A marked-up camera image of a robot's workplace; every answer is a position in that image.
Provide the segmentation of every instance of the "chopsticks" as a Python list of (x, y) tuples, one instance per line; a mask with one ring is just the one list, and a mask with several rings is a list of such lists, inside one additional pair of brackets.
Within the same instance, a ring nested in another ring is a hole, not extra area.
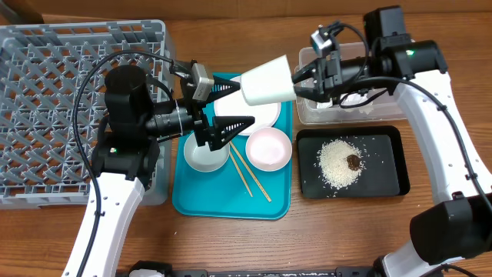
[[(239, 154), (239, 151), (238, 149), (236, 148), (236, 146), (234, 145), (234, 143), (232, 142), (229, 142), (229, 144), (231, 145), (232, 149), (234, 150), (234, 152), (236, 152), (236, 155), (238, 155), (238, 158), (241, 160), (241, 162), (243, 163), (244, 167), (248, 170), (249, 174), (251, 175), (251, 177), (253, 177), (253, 180), (256, 182), (256, 185), (258, 185), (258, 188), (260, 188), (261, 192), (263, 192), (263, 195), (264, 197), (269, 201), (271, 202), (271, 199), (270, 199), (270, 196), (268, 195), (268, 193), (263, 189), (263, 185), (260, 184), (260, 181), (258, 181), (258, 179), (256, 178), (256, 176), (253, 174), (253, 172), (251, 171), (251, 169), (249, 168), (248, 164), (244, 161), (243, 157), (241, 156), (241, 154)], [(232, 159), (234, 165), (236, 165), (236, 169), (238, 170), (238, 172), (241, 172), (239, 170), (239, 167), (236, 163), (236, 161), (234, 160), (234, 158)], [(239, 173), (239, 175), (241, 176), (241, 178), (243, 179), (243, 182), (244, 184), (246, 185), (246, 181), (244, 180), (244, 176), (242, 175), (242, 173)]]
[(239, 175), (241, 177), (241, 180), (243, 180), (244, 186), (246, 186), (246, 189), (248, 190), (249, 195), (251, 195), (251, 197), (253, 197), (253, 194), (251, 193), (251, 190), (249, 189), (249, 185), (246, 182), (246, 179), (244, 179), (243, 172), (241, 172), (241, 170), (239, 169), (239, 165), (236, 162), (236, 159), (234, 159), (234, 156), (232, 155), (232, 153), (229, 153), (229, 155), (231, 156), (231, 160), (234, 163), (234, 166), (236, 167), (236, 169), (238, 170), (238, 173), (239, 173)]

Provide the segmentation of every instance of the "white bowl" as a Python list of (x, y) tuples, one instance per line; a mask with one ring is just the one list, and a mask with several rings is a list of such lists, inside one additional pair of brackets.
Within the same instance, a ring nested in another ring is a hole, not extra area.
[(283, 168), (291, 160), (292, 143), (277, 128), (261, 128), (248, 138), (246, 156), (255, 168), (273, 172)]
[(194, 133), (184, 143), (184, 160), (196, 171), (213, 172), (229, 159), (229, 144), (216, 151), (210, 151), (208, 142), (198, 147)]
[[(234, 77), (231, 81), (241, 82), (241, 77)], [(281, 103), (250, 106), (246, 103), (241, 90), (231, 93), (214, 102), (216, 116), (254, 116), (254, 124), (247, 127), (239, 135), (251, 135), (256, 130), (271, 127), (280, 115)]]

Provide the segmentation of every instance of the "wooden tabletop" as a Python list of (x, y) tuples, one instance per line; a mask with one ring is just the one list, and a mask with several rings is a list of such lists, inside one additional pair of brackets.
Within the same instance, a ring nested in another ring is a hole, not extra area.
[[(362, 29), (360, 15), (338, 17)], [(166, 22), (180, 60), (196, 59), (215, 72), (244, 72), (287, 54), (291, 67), (309, 45), (319, 24), (335, 17)], [(407, 15), (416, 40), (433, 39), (444, 52), (454, 96), (468, 132), (485, 164), (492, 168), (492, 14)], [(355, 42), (349, 32), (342, 42)], [(334, 269), (371, 265), (379, 255), (409, 239), (409, 222), (430, 208), (427, 169), (406, 121), (364, 125), (396, 126), (404, 143), (411, 190), (404, 197), (326, 199), (302, 197), (298, 154), (294, 151), (291, 208), (277, 221), (187, 217), (169, 199), (139, 207), (119, 262), (127, 269), (140, 259), (171, 263), (175, 269), (208, 271), (255, 269)], [(336, 126), (319, 126), (332, 128)], [(294, 137), (308, 128), (294, 113)], [(174, 172), (177, 142), (173, 142)], [(0, 211), (0, 276), (60, 276), (70, 256), (85, 207)], [(492, 275), (492, 254), (458, 265), (480, 276)]]

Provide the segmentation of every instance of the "wire dish rack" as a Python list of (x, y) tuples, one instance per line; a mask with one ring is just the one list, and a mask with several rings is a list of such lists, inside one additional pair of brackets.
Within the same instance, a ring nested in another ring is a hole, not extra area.
[[(175, 58), (159, 20), (0, 27), (0, 209), (85, 204), (89, 176), (75, 144), (71, 117), (75, 93), (105, 55), (140, 49)], [(79, 106), (78, 127), (91, 156), (107, 109), (104, 78), (119, 65), (137, 65), (169, 88), (169, 64), (142, 55), (122, 55), (91, 77)], [(167, 99), (151, 87), (154, 102)], [(143, 204), (168, 197), (171, 142), (161, 156)]]

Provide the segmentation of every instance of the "teal tray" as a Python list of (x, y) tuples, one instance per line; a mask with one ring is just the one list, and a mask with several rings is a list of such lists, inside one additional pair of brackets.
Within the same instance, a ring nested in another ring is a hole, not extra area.
[[(218, 73), (216, 76), (230, 79), (238, 74)], [(211, 117), (214, 116), (213, 103), (204, 112), (211, 122)], [(281, 113), (274, 127), (287, 134), (292, 141), (292, 102), (282, 103)], [(187, 138), (188, 136), (179, 139), (172, 193), (172, 203), (178, 212), (183, 215), (270, 220), (280, 219), (287, 213), (291, 206), (292, 160), (276, 172), (263, 172), (246, 158), (244, 148), (248, 137), (238, 135), (232, 140), (269, 194), (271, 202), (268, 202), (232, 149), (254, 197), (250, 197), (231, 159), (215, 172), (203, 173), (192, 169), (183, 156)]]

